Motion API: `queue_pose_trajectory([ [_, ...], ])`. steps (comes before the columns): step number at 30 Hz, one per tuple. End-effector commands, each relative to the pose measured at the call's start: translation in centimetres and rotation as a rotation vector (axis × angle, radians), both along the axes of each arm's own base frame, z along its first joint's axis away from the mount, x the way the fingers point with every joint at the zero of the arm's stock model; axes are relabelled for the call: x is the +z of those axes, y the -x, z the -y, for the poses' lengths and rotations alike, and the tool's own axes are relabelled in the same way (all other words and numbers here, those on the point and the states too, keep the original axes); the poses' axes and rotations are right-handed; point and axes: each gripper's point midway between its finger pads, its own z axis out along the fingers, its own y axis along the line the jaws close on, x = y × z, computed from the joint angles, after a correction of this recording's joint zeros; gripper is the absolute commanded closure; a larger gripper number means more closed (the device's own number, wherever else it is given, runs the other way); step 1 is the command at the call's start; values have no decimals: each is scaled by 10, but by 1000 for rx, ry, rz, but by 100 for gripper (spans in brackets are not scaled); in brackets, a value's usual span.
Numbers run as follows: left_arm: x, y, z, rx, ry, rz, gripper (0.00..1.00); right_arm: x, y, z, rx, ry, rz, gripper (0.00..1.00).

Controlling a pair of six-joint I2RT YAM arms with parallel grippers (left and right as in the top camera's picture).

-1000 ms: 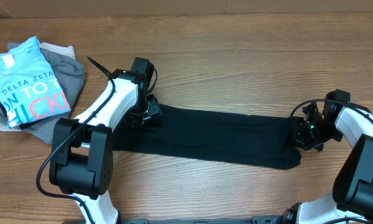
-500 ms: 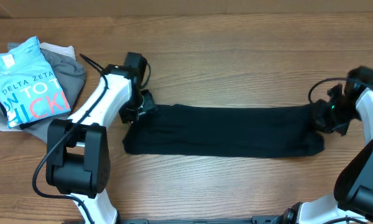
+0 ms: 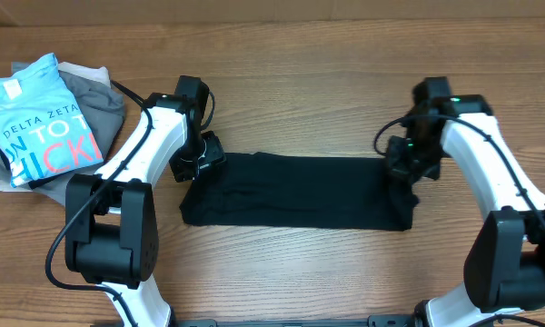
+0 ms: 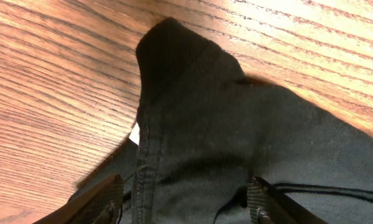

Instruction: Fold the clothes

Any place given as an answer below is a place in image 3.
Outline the black t-shirt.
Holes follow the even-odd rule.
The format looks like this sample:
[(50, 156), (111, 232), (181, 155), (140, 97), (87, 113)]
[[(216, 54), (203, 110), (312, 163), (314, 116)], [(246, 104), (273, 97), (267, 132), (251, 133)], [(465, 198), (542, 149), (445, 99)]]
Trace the black t-shirt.
[(405, 231), (419, 199), (378, 158), (229, 153), (180, 205), (190, 225)]

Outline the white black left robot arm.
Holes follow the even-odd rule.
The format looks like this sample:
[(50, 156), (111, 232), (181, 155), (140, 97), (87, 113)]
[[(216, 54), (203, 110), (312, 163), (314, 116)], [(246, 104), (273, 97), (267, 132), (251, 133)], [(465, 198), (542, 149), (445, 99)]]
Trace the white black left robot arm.
[(153, 276), (159, 234), (153, 188), (165, 167), (191, 181), (226, 161), (208, 126), (214, 95), (151, 94), (124, 147), (93, 174), (76, 174), (65, 191), (64, 258), (84, 287), (105, 292), (123, 326), (174, 326), (173, 308)]

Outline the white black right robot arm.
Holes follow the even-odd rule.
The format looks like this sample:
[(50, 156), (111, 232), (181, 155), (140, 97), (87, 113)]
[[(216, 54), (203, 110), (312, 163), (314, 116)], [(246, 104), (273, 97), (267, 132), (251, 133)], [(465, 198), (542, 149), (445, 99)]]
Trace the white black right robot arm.
[(418, 326), (491, 326), (545, 307), (545, 194), (524, 173), (480, 95), (416, 96), (398, 119), (385, 158), (389, 175), (436, 180), (441, 159), (461, 169), (484, 220), (463, 281), (419, 304)]

